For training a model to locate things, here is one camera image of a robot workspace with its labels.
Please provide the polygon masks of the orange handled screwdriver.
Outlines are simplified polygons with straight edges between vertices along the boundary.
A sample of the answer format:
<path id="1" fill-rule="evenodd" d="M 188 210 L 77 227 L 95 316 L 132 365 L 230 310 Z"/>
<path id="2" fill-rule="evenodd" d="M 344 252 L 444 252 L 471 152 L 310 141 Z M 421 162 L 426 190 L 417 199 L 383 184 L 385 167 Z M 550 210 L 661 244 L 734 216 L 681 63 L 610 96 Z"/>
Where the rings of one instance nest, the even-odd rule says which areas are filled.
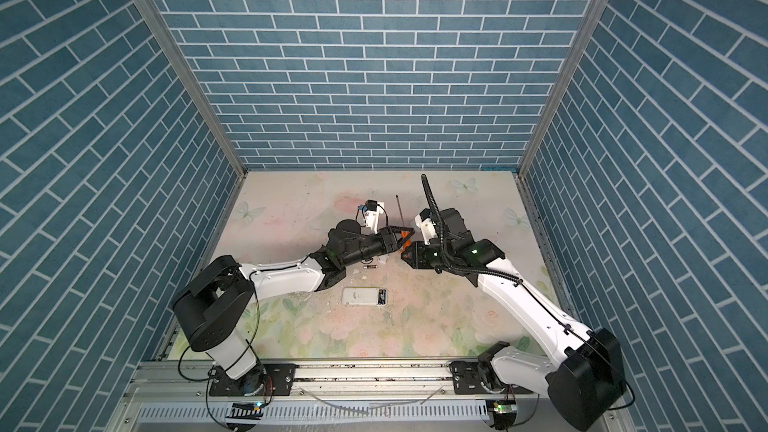
<path id="1" fill-rule="evenodd" d="M 403 228 L 405 228 L 406 227 L 406 222 L 405 222 L 404 214 L 403 214 L 403 211 L 402 211 L 400 197 L 399 197 L 398 194 L 395 195 L 395 200 L 396 200 L 396 204 L 397 204 L 397 208 L 398 208 L 398 213 L 399 213 L 399 217 L 400 217 L 401 226 Z M 401 236 L 403 237 L 403 244 L 402 244 L 402 247 L 401 247 L 401 251 L 404 251 L 405 248 L 408 245 L 410 245 L 410 236 L 411 235 L 407 231 L 404 231 L 404 230 L 401 231 Z"/>

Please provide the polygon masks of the white remote control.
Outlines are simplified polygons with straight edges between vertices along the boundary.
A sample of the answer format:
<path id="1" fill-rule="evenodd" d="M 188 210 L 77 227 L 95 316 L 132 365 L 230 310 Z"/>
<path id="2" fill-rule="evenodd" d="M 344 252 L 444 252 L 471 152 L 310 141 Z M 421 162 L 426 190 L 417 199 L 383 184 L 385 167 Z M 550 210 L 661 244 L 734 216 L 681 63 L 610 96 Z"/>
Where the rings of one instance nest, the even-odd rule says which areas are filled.
<path id="1" fill-rule="evenodd" d="M 346 287 L 341 302 L 346 306 L 384 306 L 387 290 L 378 287 Z"/>

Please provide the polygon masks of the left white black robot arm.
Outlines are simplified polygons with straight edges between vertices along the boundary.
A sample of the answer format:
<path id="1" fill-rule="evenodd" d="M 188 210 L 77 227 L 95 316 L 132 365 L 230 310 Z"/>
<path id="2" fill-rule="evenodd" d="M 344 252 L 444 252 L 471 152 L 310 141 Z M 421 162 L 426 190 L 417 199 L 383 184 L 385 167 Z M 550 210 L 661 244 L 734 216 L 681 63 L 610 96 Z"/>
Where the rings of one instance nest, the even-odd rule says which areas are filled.
<path id="1" fill-rule="evenodd" d="M 252 303 L 298 292 L 329 289 L 346 277 L 346 268 L 400 250 L 414 234 L 411 227 L 385 226 L 364 234 L 346 219 L 328 233 L 318 250 L 293 262 L 240 264 L 233 256 L 216 258 L 171 300 L 171 309 L 190 349 L 204 352 L 228 378 L 238 380 L 260 372 L 253 339 L 237 329 Z"/>

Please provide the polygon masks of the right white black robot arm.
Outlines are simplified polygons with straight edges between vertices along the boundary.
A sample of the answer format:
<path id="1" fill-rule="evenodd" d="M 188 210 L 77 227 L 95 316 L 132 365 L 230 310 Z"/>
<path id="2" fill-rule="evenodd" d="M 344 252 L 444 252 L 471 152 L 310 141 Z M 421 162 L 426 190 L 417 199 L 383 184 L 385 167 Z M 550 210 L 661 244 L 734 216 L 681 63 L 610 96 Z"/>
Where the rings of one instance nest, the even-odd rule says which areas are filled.
<path id="1" fill-rule="evenodd" d="M 550 400 L 572 427 L 585 431 L 627 391 L 618 339 L 592 330 L 529 285 L 492 242 L 461 249 L 437 241 L 414 241 L 402 255 L 414 269 L 433 269 L 467 278 L 502 305 L 538 342 L 543 355 L 499 341 L 477 359 L 481 387 L 505 393 L 519 386 Z"/>

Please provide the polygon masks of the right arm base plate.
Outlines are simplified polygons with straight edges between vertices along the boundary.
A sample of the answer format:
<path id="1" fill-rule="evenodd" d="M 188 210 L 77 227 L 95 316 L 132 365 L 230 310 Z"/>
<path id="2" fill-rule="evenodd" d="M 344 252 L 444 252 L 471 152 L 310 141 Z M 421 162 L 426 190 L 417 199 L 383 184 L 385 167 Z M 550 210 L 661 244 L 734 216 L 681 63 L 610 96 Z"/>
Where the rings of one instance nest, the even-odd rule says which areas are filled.
<path id="1" fill-rule="evenodd" d="M 503 383 L 492 371 L 489 362 L 454 360 L 449 363 L 448 370 L 456 395 L 531 393 L 529 389 L 517 384 Z"/>

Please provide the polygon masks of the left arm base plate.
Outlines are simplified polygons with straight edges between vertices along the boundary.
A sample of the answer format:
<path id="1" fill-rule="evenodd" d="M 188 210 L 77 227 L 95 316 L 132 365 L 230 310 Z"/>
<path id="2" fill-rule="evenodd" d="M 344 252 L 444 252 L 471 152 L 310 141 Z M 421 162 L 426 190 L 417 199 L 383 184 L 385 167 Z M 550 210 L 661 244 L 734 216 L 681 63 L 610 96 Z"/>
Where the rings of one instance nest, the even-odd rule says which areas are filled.
<path id="1" fill-rule="evenodd" d="M 213 397 L 289 396 L 297 366 L 293 363 L 259 364 L 238 379 L 230 378 L 221 366 L 213 369 L 209 394 Z"/>

